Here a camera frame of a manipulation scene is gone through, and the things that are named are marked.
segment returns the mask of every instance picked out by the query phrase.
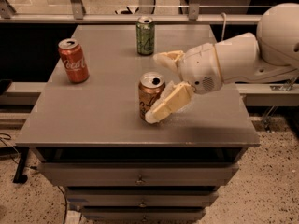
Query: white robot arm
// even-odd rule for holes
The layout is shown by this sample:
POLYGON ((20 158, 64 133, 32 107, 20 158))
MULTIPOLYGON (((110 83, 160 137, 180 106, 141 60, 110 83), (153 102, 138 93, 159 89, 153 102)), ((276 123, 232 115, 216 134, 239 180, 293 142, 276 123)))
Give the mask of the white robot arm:
MULTIPOLYGON (((220 43, 207 43, 186 53, 160 53, 154 60, 176 72, 186 87, 199 94, 217 91, 222 84, 237 81, 265 83, 298 77, 299 5, 270 8, 258 23, 256 37, 247 33, 220 43)), ((149 116, 169 109, 167 101, 158 103, 160 110, 151 110, 149 116)))

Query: speckled floor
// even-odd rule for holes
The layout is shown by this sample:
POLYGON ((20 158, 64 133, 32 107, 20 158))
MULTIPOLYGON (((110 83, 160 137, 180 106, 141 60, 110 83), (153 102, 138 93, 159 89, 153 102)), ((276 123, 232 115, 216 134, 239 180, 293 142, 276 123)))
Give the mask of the speckled floor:
MULTIPOLYGON (((206 215, 197 224, 299 223, 298 133, 280 114, 272 118, 272 133, 263 129, 260 116, 251 114, 250 118, 261 145, 246 152, 239 162, 239 171, 227 186, 219 189, 220 197, 206 208, 206 215)), ((15 129, 12 125, 0 133, 10 133, 12 140, 7 142, 14 145, 19 131, 20 126, 15 129)), ((37 164, 36 157, 30 153, 27 165, 37 164)), ((65 200, 60 190, 43 175, 29 169, 25 172, 28 175, 25 184, 13 184, 16 167, 11 159, 0 160, 0 223, 63 223, 65 200)), ((86 223, 116 222, 87 220, 86 223)))

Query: grey cabinet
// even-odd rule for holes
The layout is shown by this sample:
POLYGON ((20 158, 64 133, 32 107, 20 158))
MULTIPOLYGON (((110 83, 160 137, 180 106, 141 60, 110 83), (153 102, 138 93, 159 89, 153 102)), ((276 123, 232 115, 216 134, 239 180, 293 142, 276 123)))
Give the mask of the grey cabinet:
MULTIPOLYGON (((17 145, 37 155, 40 172, 87 218, 200 219, 237 161, 259 145, 235 85, 195 95, 149 125, 139 117, 139 78, 156 71, 166 82, 179 79, 137 55, 135 26, 79 26, 74 37, 90 78, 69 83, 59 61, 17 145)), ((157 25, 156 37, 155 52, 215 41, 203 25, 157 25)))

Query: can label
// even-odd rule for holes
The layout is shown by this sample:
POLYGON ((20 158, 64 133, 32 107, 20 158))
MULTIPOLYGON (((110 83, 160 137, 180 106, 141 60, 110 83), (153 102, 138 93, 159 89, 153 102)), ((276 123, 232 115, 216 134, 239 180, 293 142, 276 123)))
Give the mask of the can label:
POLYGON ((137 51, 141 55, 151 55, 155 45, 155 25, 150 17, 141 17, 136 24, 137 51))
POLYGON ((89 71, 78 41, 73 38, 65 39, 58 46, 68 79, 73 83, 80 83, 88 79, 89 71))
POLYGON ((159 73, 148 72, 140 78, 138 88, 140 117, 145 119, 146 113, 160 98, 160 95, 165 88, 164 78, 159 73))

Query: coca-cola can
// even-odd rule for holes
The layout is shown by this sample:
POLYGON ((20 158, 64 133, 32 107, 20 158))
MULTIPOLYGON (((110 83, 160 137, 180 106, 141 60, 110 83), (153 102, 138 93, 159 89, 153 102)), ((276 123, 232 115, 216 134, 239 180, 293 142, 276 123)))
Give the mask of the coca-cola can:
POLYGON ((145 119, 146 113, 165 88, 164 77, 157 72, 148 72, 140 78, 138 88, 140 117, 145 119))
POLYGON ((62 40, 58 44, 58 51, 68 79, 72 83, 80 83, 88 79, 89 72, 85 63, 83 50, 74 38, 62 40))

